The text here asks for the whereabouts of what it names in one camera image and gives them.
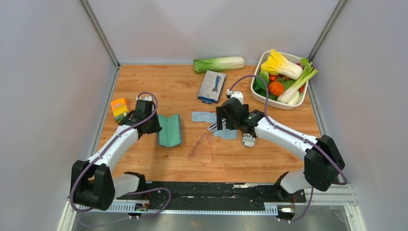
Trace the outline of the pink transparent sunglasses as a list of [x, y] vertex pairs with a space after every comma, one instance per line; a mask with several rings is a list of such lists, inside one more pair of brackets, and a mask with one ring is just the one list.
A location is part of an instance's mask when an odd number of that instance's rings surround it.
[[191, 152], [188, 154], [188, 159], [193, 159], [201, 153], [209, 153], [210, 162], [214, 162], [213, 147], [211, 137], [205, 133], [194, 145]]

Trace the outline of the light blue cleaning cloth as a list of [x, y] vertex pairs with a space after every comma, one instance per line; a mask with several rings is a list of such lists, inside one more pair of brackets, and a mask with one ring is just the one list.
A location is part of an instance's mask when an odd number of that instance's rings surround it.
[[[193, 122], [205, 122], [209, 123], [210, 125], [217, 122], [217, 116], [215, 113], [211, 112], [192, 112], [191, 120]], [[235, 140], [238, 137], [237, 130], [230, 130], [228, 128], [218, 129], [212, 132], [214, 137], [220, 137], [224, 140]]]

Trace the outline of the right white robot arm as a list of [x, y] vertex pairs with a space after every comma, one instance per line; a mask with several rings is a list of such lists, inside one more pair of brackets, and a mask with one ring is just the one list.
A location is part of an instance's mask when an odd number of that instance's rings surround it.
[[302, 168], [286, 172], [276, 181], [274, 193], [280, 201], [288, 201], [295, 192], [306, 188], [327, 191], [336, 183], [345, 167], [330, 136], [322, 135], [318, 138], [300, 133], [276, 122], [264, 112], [250, 111], [247, 104], [235, 97], [228, 98], [217, 107], [216, 115], [218, 129], [223, 128], [222, 121], [225, 120], [227, 129], [240, 130], [254, 138], [273, 142], [303, 160]]

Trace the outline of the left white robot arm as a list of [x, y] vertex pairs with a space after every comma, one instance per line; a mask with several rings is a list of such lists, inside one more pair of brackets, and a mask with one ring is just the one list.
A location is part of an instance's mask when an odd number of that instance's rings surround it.
[[147, 186], [142, 175], [125, 172], [113, 178], [112, 172], [125, 152], [144, 134], [158, 133], [157, 100], [152, 96], [138, 98], [136, 107], [123, 118], [108, 142], [87, 160], [77, 160], [71, 170], [70, 204], [76, 211], [107, 210], [114, 199], [130, 194], [139, 200]]

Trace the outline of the grey glasses case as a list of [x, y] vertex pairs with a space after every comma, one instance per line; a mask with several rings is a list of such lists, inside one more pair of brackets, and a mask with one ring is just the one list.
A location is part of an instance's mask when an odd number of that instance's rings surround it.
[[182, 143], [181, 119], [179, 114], [170, 117], [158, 115], [161, 131], [158, 132], [158, 144], [171, 148]]

